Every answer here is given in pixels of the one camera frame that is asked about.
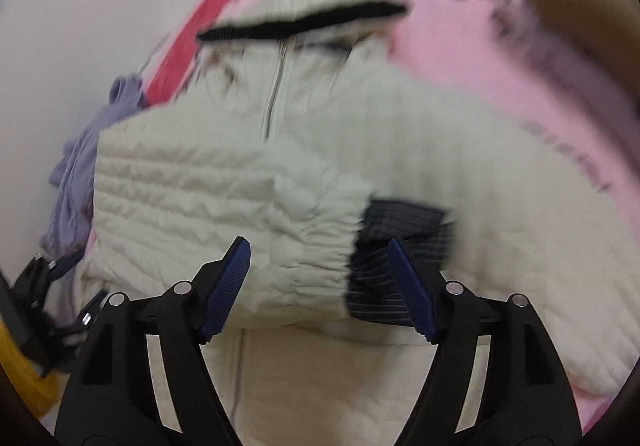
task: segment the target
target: pink sheet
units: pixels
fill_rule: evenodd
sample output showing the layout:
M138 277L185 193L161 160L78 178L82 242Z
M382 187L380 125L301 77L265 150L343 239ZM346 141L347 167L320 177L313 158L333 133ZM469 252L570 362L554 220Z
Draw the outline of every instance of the pink sheet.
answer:
M232 17L257 0L202 0L167 44L145 82L151 104L175 97L196 53L195 33ZM640 182L615 144L576 97L515 61L495 41L489 22L502 0L410 0L411 16L396 28L392 57L435 83L470 90L514 116L527 129L581 166L599 190L614 196L640 238ZM574 390L583 429L604 413L610 399Z

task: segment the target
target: silver screw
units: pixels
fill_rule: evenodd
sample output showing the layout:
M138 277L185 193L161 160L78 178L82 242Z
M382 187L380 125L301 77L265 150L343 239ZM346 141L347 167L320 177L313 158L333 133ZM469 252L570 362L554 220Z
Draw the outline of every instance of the silver screw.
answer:
M511 301L513 301L518 307L526 307L529 305L529 299L524 295L513 295Z
M449 282L447 283L447 293L449 293L450 295L462 295L462 293L465 292L465 288L462 286L461 283L458 282Z
M191 282L178 282L174 285L176 295L186 295L191 292Z
M115 293L115 295L111 295L109 297L109 305L113 305L114 307L117 307L122 302L124 302L124 300L125 298L123 293Z

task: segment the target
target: dark lining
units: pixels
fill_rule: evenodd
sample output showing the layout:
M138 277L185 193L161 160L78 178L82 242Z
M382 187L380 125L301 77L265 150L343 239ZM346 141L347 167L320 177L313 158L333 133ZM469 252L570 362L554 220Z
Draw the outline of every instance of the dark lining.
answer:
M225 40L283 40L300 33L339 26L355 20L385 19L404 15L408 9L403 4L386 1L363 2L351 6L339 6L323 10L298 20L276 20L250 26L223 26L198 33L199 42L224 42Z

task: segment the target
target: yellow fabric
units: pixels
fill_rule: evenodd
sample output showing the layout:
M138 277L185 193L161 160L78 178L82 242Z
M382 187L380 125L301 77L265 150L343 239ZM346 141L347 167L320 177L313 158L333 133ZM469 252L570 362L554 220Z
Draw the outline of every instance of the yellow fabric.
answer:
M42 379L27 358L25 358L9 331L0 323L0 363L28 409L37 418L47 415L58 402L58 377L50 374Z
M531 0L542 22L598 57L640 96L638 0Z

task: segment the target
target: brown cushion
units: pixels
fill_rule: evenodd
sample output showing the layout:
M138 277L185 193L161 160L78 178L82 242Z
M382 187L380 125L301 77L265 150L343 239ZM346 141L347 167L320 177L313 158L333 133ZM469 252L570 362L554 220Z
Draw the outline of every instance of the brown cushion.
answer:
M638 0L530 0L542 22L603 61L640 97Z

